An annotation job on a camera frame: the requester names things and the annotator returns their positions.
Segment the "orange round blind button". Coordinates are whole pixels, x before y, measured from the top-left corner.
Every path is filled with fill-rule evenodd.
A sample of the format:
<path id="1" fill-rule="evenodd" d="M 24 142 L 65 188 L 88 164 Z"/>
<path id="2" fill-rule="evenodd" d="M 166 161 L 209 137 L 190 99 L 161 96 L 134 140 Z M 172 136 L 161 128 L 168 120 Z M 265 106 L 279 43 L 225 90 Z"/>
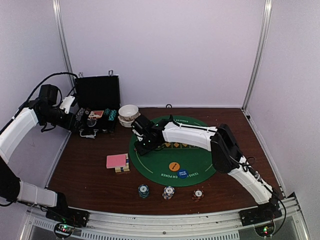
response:
<path id="1" fill-rule="evenodd" d="M 171 162 L 168 168 L 172 172 L 177 172 L 180 169 L 180 164 L 178 162 Z"/>

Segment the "blue small blind button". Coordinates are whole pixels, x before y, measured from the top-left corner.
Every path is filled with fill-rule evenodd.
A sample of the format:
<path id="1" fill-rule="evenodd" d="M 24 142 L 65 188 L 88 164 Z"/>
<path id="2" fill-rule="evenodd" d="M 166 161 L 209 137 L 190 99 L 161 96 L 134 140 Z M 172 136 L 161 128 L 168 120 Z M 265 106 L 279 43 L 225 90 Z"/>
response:
<path id="1" fill-rule="evenodd" d="M 177 171 L 177 177 L 180 179 L 186 179 L 189 176 L 189 172 L 186 169 L 180 169 Z"/>

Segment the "blue white poker chip stack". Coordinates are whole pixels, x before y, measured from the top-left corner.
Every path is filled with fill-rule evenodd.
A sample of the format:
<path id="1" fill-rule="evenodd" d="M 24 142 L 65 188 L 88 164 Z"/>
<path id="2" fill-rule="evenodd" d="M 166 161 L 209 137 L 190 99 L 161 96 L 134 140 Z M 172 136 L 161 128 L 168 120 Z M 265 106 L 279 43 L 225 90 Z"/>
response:
<path id="1" fill-rule="evenodd" d="M 165 200 L 170 200 L 175 194 L 175 188 L 173 186 L 166 186 L 163 190 L 162 197 Z"/>

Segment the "brown poker chip stack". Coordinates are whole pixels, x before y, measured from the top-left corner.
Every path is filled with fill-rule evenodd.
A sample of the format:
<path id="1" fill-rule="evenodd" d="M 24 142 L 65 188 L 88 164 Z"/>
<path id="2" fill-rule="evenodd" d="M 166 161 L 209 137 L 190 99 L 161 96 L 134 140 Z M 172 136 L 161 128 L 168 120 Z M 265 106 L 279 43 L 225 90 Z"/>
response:
<path id="1" fill-rule="evenodd" d="M 195 202 L 200 201 L 204 198 L 204 192 L 201 189 L 196 189 L 192 193 L 192 200 Z"/>

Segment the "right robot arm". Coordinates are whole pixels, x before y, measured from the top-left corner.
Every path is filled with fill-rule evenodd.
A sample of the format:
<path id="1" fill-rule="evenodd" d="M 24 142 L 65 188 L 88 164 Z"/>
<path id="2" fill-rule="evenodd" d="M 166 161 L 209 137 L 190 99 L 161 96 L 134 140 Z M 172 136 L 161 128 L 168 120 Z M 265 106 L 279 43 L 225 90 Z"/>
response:
<path id="1" fill-rule="evenodd" d="M 237 180 L 257 203 L 256 216 L 266 221 L 271 216 L 282 215 L 277 191 L 267 184 L 258 171 L 248 163 L 226 124 L 197 126 L 179 123 L 173 116 L 153 122 L 144 115 L 131 124 L 137 137 L 134 146 L 145 155 L 164 143 L 181 143 L 205 149 L 211 153 L 213 168 Z"/>

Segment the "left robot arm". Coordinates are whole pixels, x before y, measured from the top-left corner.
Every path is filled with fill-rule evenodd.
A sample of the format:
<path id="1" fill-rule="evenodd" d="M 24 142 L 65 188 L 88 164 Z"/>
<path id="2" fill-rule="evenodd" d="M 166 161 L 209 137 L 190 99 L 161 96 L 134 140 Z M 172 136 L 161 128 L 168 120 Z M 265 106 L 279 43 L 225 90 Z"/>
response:
<path id="1" fill-rule="evenodd" d="M 57 107 L 49 105 L 43 99 L 29 101 L 0 131 L 0 197 L 9 204 L 21 202 L 47 207 L 61 222 L 72 218 L 72 211 L 63 193 L 22 181 L 8 164 L 17 146 L 36 125 L 46 127 L 50 123 L 54 127 L 60 126 L 73 131 L 76 122 L 70 108 L 74 101 L 75 97 L 72 95 L 65 97 L 61 106 Z"/>

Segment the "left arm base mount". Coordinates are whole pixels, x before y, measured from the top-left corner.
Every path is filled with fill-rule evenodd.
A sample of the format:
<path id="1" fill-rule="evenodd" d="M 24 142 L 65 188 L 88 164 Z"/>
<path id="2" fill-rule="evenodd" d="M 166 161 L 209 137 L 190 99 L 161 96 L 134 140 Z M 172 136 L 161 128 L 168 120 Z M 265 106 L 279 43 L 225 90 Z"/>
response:
<path id="1" fill-rule="evenodd" d="M 77 228 L 84 228 L 87 226 L 90 213 L 85 210 L 78 210 L 68 208 L 66 212 L 61 210 L 48 208 L 45 217 L 56 222 L 65 223 Z"/>

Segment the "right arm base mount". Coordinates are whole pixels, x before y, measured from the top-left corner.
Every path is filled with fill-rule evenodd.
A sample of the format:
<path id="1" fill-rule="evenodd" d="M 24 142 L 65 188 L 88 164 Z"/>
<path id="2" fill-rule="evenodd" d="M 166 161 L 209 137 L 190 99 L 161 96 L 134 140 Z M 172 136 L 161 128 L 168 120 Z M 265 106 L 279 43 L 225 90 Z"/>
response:
<path id="1" fill-rule="evenodd" d="M 256 225 L 263 222 L 271 221 L 282 216 L 280 209 L 272 210 L 270 208 L 255 207 L 241 210 L 239 212 L 242 226 Z"/>

